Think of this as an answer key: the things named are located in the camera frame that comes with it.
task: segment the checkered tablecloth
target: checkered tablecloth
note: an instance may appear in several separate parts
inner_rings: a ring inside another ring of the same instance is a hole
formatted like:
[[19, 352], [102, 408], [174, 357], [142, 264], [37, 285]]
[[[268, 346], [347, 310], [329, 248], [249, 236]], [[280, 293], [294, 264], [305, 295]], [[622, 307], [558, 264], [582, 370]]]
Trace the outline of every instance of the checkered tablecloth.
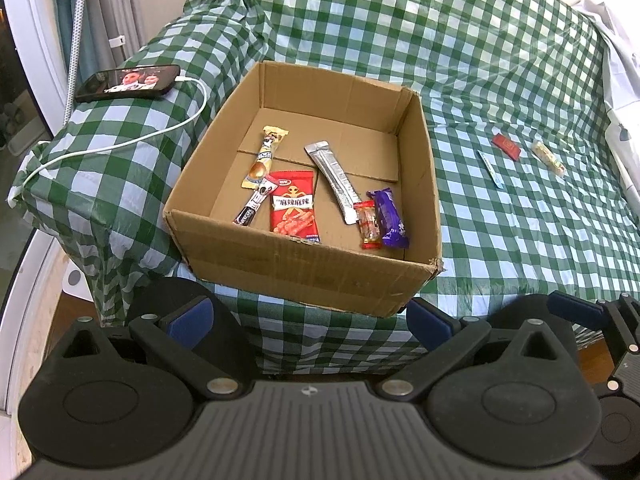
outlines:
[[[588, 20], [560, 0], [188, 0], [126, 65], [177, 63], [202, 79], [211, 94], [198, 121], [134, 148], [65, 160], [26, 186], [20, 206], [84, 270], [102, 321], [122, 322], [137, 288], [188, 272], [162, 206], [234, 86], [254, 62], [275, 59], [420, 92], [446, 268], [421, 295], [442, 310], [482, 315], [517, 294], [556, 288], [587, 300], [638, 292], [637, 219], [604, 143], [602, 55]], [[180, 83], [153, 102], [79, 105], [26, 170], [175, 124], [201, 99]], [[523, 148], [519, 162], [491, 145], [497, 132]], [[564, 162], [564, 180], [531, 155], [535, 137]], [[476, 150], [503, 176], [504, 191]], [[210, 286], [261, 350], [265, 370], [382, 371], [423, 352], [402, 315], [375, 319]]]

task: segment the white label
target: white label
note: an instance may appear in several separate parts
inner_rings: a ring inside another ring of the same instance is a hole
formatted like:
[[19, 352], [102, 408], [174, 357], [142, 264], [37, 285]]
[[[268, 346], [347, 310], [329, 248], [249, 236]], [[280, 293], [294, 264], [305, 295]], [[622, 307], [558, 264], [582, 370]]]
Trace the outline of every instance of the white label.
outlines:
[[314, 196], [303, 195], [299, 197], [292, 196], [273, 196], [273, 210], [282, 211], [283, 209], [289, 209], [295, 207], [297, 209], [313, 209]]

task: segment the silver packet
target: silver packet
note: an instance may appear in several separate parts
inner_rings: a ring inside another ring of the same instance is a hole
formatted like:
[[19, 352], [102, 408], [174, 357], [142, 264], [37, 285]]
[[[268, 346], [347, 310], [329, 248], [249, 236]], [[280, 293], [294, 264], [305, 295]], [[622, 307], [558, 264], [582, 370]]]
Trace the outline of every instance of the silver packet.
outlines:
[[335, 197], [338, 199], [342, 216], [347, 225], [358, 222], [358, 213], [353, 208], [353, 204], [360, 202], [360, 197], [353, 189], [351, 182], [347, 178], [344, 170], [335, 158], [334, 152], [329, 148], [326, 140], [314, 142], [305, 146], [305, 151], [313, 159], [316, 166], [320, 168], [324, 176], [329, 181], [331, 189], [334, 190]]

